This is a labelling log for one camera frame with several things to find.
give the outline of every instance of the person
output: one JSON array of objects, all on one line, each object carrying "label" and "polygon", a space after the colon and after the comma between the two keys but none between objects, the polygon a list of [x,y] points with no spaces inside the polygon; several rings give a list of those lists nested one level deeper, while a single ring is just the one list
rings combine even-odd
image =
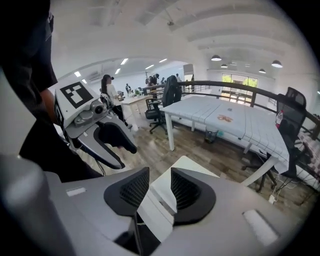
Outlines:
[{"label": "person", "polygon": [[132,125],[127,124],[124,113],[121,107],[121,103],[118,100],[118,94],[116,92],[115,86],[111,83],[112,80],[115,79],[111,77],[109,74],[105,74],[101,80],[101,96],[100,99],[103,103],[107,105],[109,109],[111,109],[119,119],[124,122],[124,124],[130,129]]},{"label": "person", "polygon": [[176,74],[175,74],[175,76],[176,76],[176,80],[177,80],[178,82],[181,82],[181,79],[180,79],[179,74],[178,74],[178,73],[176,73]]},{"label": "person", "polygon": [[[156,86],[158,84],[159,74],[154,74],[148,78],[148,86]],[[152,94],[153,99],[157,98],[157,89],[151,89],[150,93]]]},{"label": "person", "polygon": [[13,91],[36,118],[19,155],[45,172],[58,174],[61,182],[101,177],[68,148],[54,127],[54,96],[48,89],[57,83],[51,64],[54,17],[49,12],[50,1],[21,2],[11,10],[14,19],[7,20],[11,26],[4,25],[1,31],[6,40],[0,49],[0,66]]},{"label": "person", "polygon": [[148,86],[156,86],[158,84],[159,74],[154,74],[148,78]]},{"label": "person", "polygon": [[129,94],[129,92],[131,91],[131,87],[128,84],[126,84],[125,90],[126,90],[126,93]]}]

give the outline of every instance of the woman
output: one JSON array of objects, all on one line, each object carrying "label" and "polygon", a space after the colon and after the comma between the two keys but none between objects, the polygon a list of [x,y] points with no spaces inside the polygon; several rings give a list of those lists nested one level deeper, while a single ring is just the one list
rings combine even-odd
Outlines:
[{"label": "woman", "polygon": [[102,103],[106,104],[108,110],[112,110],[119,119],[130,129],[132,125],[128,125],[124,119],[124,113],[122,111],[121,103],[118,100],[118,94],[111,81],[114,78],[108,74],[105,74],[101,80],[101,95],[100,99]]}]

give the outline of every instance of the person's arm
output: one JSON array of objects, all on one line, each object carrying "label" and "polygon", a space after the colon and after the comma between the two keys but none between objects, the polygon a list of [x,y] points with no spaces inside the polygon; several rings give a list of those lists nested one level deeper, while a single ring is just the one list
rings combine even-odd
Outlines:
[{"label": "person's arm", "polygon": [[59,125],[57,122],[57,118],[56,118],[56,114],[55,114],[55,97],[54,95],[51,93],[51,91],[49,91],[49,89],[44,89],[42,92],[40,92],[41,98],[44,102],[46,111],[48,112],[48,115],[51,119],[51,121],[56,124]]},{"label": "person's arm", "polygon": [[112,95],[113,95],[113,98],[114,98],[114,99],[117,99],[119,95],[117,94],[114,85],[113,85],[113,84],[110,84],[110,85],[109,85],[109,89],[110,89],[110,92],[111,92]]}]

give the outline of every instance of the table leg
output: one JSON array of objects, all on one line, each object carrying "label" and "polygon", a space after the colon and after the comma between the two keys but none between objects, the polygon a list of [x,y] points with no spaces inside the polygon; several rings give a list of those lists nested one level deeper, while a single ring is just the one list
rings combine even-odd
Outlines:
[{"label": "table leg", "polygon": [[137,120],[136,120],[136,116],[135,116],[135,110],[134,110],[134,108],[132,106],[133,106],[133,104],[130,104],[130,110],[131,110],[134,122],[135,122],[136,126],[139,128]]},{"label": "table leg", "polygon": [[278,163],[278,161],[278,158],[270,156],[270,158],[258,170],[256,170],[250,177],[244,180],[241,184],[244,186],[249,186],[251,183],[255,182],[257,179],[262,177],[267,171],[269,171],[276,163]]},{"label": "table leg", "polygon": [[139,108],[139,104],[136,103],[136,106],[137,106],[137,108],[138,108],[139,114],[141,115],[140,108]]},{"label": "table leg", "polygon": [[251,145],[252,145],[252,143],[249,142],[248,146],[246,146],[246,148],[243,151],[244,154],[248,153],[249,149],[251,148]]},{"label": "table leg", "polygon": [[174,132],[172,130],[171,116],[168,113],[165,113],[165,123],[166,123],[166,129],[168,132],[170,150],[174,151],[175,150]]},{"label": "table leg", "polygon": [[194,132],[195,131],[195,121],[192,121],[192,125],[191,125],[191,132]]}]

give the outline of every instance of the black and white square marker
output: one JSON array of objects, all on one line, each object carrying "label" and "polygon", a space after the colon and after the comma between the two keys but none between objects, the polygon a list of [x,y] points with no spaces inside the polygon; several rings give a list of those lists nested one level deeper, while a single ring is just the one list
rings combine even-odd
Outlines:
[{"label": "black and white square marker", "polygon": [[70,84],[60,90],[75,109],[94,98],[80,82]]}]

